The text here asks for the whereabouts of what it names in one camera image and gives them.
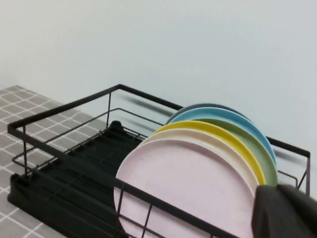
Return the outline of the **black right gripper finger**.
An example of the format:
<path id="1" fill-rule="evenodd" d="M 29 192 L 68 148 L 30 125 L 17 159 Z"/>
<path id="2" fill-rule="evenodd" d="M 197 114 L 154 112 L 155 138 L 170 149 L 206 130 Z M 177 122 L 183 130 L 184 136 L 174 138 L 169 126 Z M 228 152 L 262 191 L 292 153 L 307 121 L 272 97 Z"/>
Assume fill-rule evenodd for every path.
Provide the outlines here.
<path id="1" fill-rule="evenodd" d="M 290 185 L 260 185 L 251 226 L 255 238 L 315 238 L 317 201 Z"/>

